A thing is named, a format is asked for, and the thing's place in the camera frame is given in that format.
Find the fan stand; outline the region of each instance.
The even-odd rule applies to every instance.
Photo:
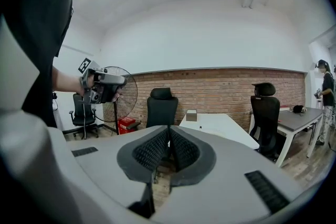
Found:
[[[114,106],[114,120],[115,120],[115,130],[117,135],[119,135],[119,127],[118,127],[118,117],[117,117],[117,101],[113,103]]]

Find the black office chair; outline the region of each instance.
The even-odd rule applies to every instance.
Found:
[[[75,93],[73,95],[73,103],[75,104],[75,117],[73,117],[73,111],[70,111],[72,123],[74,126],[83,126],[80,130],[76,133],[73,133],[73,136],[76,137],[77,133],[83,132],[82,139],[86,139],[86,130],[95,128],[96,129],[96,137],[98,138],[98,127],[94,125],[96,122],[96,109],[91,109],[91,105],[85,104],[85,114],[83,109],[83,104],[79,101],[82,101],[82,96]]]
[[[274,159],[277,156],[277,128],[280,111],[280,102],[277,98],[271,97],[276,92],[272,83],[264,82],[253,84],[255,96],[251,96],[251,105],[255,119],[255,125],[250,136],[254,138],[257,128],[260,128],[258,151],[268,158]]]
[[[148,118],[146,128],[155,125],[174,125],[179,100],[172,97],[170,88],[155,88],[147,99]]]

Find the black shirt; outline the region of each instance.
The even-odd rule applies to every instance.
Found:
[[[323,106],[333,106],[334,95],[332,91],[334,89],[334,79],[330,73],[326,73],[323,77],[322,91],[325,91],[326,89],[331,89],[331,93],[323,95]]]
[[[72,0],[4,0],[7,24],[40,74],[22,109],[56,127],[52,68],[71,20]]]

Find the standing fan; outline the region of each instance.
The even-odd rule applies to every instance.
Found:
[[[127,84],[121,89],[120,96],[113,103],[102,104],[103,118],[96,118],[101,121],[116,125],[115,131],[119,135],[118,121],[126,117],[133,110],[138,99],[138,87],[131,74],[120,67],[105,67],[104,72],[116,76],[123,76],[127,79]]]

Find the mesh chair backrest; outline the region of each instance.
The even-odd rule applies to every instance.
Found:
[[[75,104],[75,117],[84,118],[84,109],[83,104],[79,101],[82,101],[82,96],[80,94],[73,95],[73,103]],[[85,117],[93,115],[90,104],[85,104]]]
[[[280,102],[275,97],[251,96],[251,105],[255,119],[254,130],[260,127],[260,152],[273,151],[276,145]]]
[[[156,125],[174,125],[177,105],[179,100],[176,97],[170,99],[147,99],[148,118],[146,127]]]

